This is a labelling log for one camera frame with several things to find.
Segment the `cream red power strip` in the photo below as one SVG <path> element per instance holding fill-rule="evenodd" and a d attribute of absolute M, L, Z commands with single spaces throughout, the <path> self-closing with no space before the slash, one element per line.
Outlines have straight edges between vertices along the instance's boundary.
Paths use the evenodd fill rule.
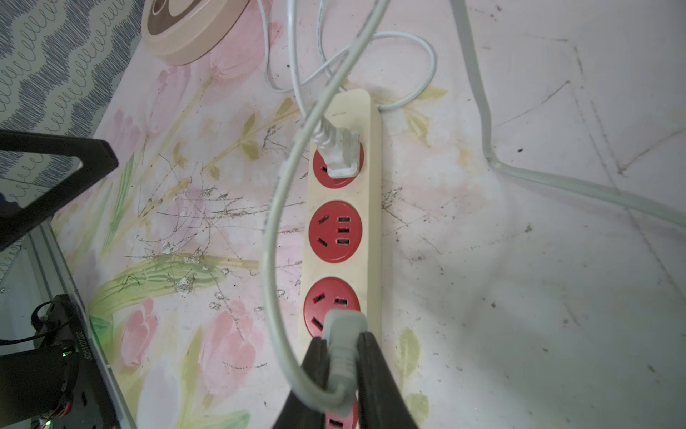
<path fill-rule="evenodd" d="M 332 309 L 366 316 L 382 333 L 382 118 L 370 94 L 352 89 L 337 95 L 326 119 L 359 137 L 357 176 L 334 179 L 316 146 L 310 147 L 297 356 L 323 335 Z"/>

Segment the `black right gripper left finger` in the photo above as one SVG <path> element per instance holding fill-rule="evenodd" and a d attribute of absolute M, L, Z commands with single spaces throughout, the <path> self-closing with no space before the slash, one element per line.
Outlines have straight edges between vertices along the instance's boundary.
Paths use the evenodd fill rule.
<path fill-rule="evenodd" d="M 327 379 L 327 343 L 323 338 L 312 338 L 305 357 L 296 368 L 295 355 L 277 357 L 280 369 L 290 384 L 289 395 L 273 423 L 273 428 L 323 428 L 325 412 L 318 402 Z"/>

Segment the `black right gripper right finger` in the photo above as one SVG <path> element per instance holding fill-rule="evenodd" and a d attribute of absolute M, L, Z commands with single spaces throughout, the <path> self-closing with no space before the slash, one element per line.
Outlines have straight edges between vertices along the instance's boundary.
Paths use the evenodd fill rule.
<path fill-rule="evenodd" d="M 361 428 L 418 429 L 391 370 L 371 332 L 363 332 L 358 350 L 358 414 Z"/>

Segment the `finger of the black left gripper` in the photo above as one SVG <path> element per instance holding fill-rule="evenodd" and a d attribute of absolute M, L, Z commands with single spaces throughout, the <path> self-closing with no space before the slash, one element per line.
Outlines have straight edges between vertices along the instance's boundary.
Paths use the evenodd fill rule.
<path fill-rule="evenodd" d="M 16 191 L 1 189 L 2 250 L 19 241 L 119 166 L 114 150 L 101 139 L 2 130 L 1 153 L 27 155 L 31 161 L 51 157 L 73 163 L 73 169 L 63 178 L 49 182 L 1 178 L 17 185 Z"/>

